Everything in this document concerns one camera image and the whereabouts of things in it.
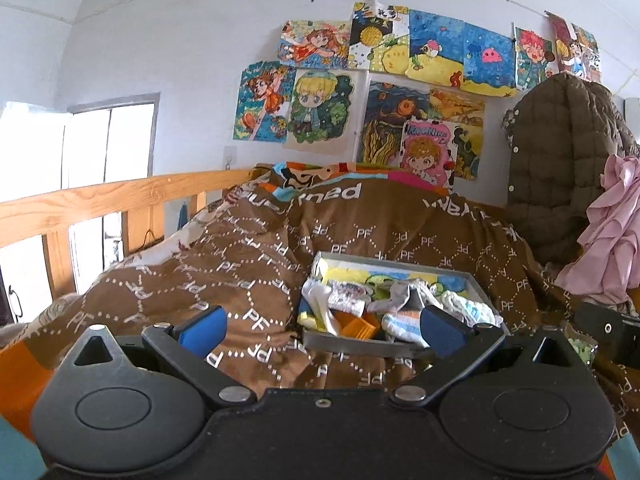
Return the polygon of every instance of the quilted jacket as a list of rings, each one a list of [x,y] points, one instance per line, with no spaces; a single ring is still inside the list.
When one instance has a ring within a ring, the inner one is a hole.
[[[640,149],[598,83],[560,73],[527,93],[503,122],[511,144],[506,217],[541,264],[567,264],[602,192],[610,154]]]

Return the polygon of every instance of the colorful drawing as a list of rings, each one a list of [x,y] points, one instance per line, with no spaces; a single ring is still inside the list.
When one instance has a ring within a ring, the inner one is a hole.
[[[458,147],[456,176],[476,179],[484,140],[484,102],[468,94],[432,88],[429,104],[430,119],[457,123],[453,135]]]
[[[278,59],[300,68],[347,68],[351,22],[288,21]]]
[[[299,70],[293,90],[287,147],[317,151],[309,145],[341,137],[349,117],[352,92],[351,77],[345,73]]]
[[[516,38],[516,88],[531,90],[554,74],[553,44],[531,30],[513,27]]]
[[[420,10],[409,11],[409,55],[406,76],[442,86],[460,86],[465,22]]]
[[[400,167],[433,186],[453,187],[458,151],[453,139],[455,126],[431,120],[407,121],[402,129]]]
[[[426,119],[428,110],[427,94],[372,81],[356,160],[366,164],[397,166],[404,123],[412,117]]]
[[[242,72],[234,139],[285,141],[295,74],[277,61],[253,63]]]
[[[475,180],[478,178],[478,166],[484,142],[482,128],[469,124],[456,124],[453,129],[453,142],[458,147],[456,176],[465,180]]]
[[[513,40],[465,23],[464,75],[460,88],[474,94],[516,95]]]
[[[600,82],[600,51],[593,34],[567,20],[546,12],[556,33],[558,70],[586,81]]]
[[[409,67],[409,9],[353,6],[349,68],[404,74]]]

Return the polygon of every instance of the wooden railing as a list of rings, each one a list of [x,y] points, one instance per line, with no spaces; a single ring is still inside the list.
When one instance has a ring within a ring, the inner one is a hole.
[[[152,176],[112,184],[63,189],[0,202],[0,248],[42,236],[51,296],[75,292],[69,226],[122,212],[124,255],[139,250],[149,232],[164,235],[164,202],[191,197],[190,217],[206,205],[206,193],[254,178],[256,170],[204,171]]]

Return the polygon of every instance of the metal screw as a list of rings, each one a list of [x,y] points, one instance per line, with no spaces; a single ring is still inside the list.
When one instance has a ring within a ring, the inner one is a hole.
[[[316,399],[316,408],[330,408],[331,405],[331,399]]]
[[[226,402],[247,402],[251,397],[251,390],[244,386],[227,386],[220,390],[218,396]]]
[[[425,392],[420,386],[406,384],[405,386],[400,386],[394,392],[394,395],[396,396],[396,399],[404,400],[404,402],[420,402],[426,398],[427,392]]]

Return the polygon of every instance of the brown duvet cover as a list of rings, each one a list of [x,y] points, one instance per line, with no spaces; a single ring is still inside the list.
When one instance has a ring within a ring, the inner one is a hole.
[[[421,362],[303,347],[296,309],[318,251],[470,272],[512,332],[559,322],[575,306],[539,272],[513,228],[463,198],[417,187],[397,171],[305,168],[277,165],[41,315],[0,351],[0,413],[30,434],[33,403],[87,326],[137,334],[155,322],[178,324],[207,303],[222,305],[228,317],[226,339],[207,361],[259,394],[392,387],[422,371]],[[640,372],[598,361],[596,373],[623,415],[618,431],[640,434]]]

